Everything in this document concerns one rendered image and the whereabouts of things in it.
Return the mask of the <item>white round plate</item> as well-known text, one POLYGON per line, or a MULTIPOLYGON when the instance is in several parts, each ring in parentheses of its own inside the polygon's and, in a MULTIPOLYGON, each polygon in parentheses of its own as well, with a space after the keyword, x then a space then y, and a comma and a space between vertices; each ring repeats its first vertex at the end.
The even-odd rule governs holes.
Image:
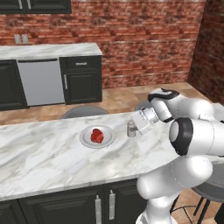
POLYGON ((86 127, 80 133, 80 142, 91 149, 101 149, 110 146, 116 140, 115 132, 108 126, 105 125, 91 125, 86 127), (104 135, 102 143, 94 143, 91 141, 90 137, 93 129, 99 129, 104 135))

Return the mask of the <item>grey round stool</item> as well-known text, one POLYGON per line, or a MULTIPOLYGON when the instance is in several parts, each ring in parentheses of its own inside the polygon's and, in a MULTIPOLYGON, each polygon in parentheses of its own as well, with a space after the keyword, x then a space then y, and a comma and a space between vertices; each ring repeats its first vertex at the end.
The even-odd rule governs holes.
POLYGON ((100 108, 93 105, 84 105, 68 110, 63 116, 62 119, 83 117, 83 116, 99 116, 107 115, 109 112, 104 108, 100 108))
POLYGON ((151 107, 151 104, 149 103, 148 100, 146 101, 141 101, 138 103, 135 107, 135 111, 142 110, 142 109, 149 109, 151 107))
POLYGON ((197 224, 201 224, 211 201, 221 203, 220 209, 215 215, 214 220, 217 224, 224 224, 224 163, 215 164, 210 179, 192 189, 200 196, 199 203, 196 206, 193 215, 197 214, 202 201, 206 200, 197 224))

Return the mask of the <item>black wall cabinets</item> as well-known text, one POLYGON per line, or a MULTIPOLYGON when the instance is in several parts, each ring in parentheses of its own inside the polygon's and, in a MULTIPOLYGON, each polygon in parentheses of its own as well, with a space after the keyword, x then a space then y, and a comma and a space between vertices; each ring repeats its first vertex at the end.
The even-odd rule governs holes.
POLYGON ((71 0, 0 0, 0 14, 71 13, 71 0))

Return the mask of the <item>black base cabinet with drawer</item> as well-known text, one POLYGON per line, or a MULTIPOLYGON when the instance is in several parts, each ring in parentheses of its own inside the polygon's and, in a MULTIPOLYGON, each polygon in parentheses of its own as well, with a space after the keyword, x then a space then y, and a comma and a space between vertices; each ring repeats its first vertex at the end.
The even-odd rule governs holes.
POLYGON ((102 101, 102 56, 60 57, 66 104, 102 101))

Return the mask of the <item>silver dishwasher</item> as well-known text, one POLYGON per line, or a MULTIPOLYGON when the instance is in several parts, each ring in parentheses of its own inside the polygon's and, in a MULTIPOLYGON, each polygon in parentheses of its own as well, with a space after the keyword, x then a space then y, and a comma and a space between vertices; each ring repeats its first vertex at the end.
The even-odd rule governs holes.
POLYGON ((17 66, 29 106, 65 101, 57 59, 24 59, 19 60, 17 66))

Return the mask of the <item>black island cabinet door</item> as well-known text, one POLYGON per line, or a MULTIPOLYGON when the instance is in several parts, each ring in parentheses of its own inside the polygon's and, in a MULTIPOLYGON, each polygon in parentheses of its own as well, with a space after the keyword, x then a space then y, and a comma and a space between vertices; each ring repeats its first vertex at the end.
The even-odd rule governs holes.
POLYGON ((101 186, 53 192, 19 199, 28 224, 98 224, 95 202, 101 186))
POLYGON ((136 224, 138 216, 146 208, 147 200, 137 192, 137 180, 124 180, 104 186, 104 224, 136 224), (109 220, 109 194, 115 193, 115 218, 109 220))
POLYGON ((14 201, 0 202, 0 224, 19 224, 14 201))

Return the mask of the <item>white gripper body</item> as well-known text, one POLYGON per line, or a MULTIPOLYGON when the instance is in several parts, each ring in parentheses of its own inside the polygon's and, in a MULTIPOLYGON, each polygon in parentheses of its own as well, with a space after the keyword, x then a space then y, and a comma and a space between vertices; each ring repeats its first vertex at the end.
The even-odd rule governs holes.
POLYGON ((144 135, 154 127, 153 122, 142 111, 136 111, 130 117, 141 135, 144 135))

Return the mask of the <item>red steak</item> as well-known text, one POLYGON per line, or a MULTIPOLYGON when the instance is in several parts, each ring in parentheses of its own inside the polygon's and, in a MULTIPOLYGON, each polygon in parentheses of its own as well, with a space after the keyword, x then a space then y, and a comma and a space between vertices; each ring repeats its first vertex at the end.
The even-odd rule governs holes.
POLYGON ((104 139, 104 135, 100 129, 93 129, 90 139, 94 143, 101 144, 104 139))

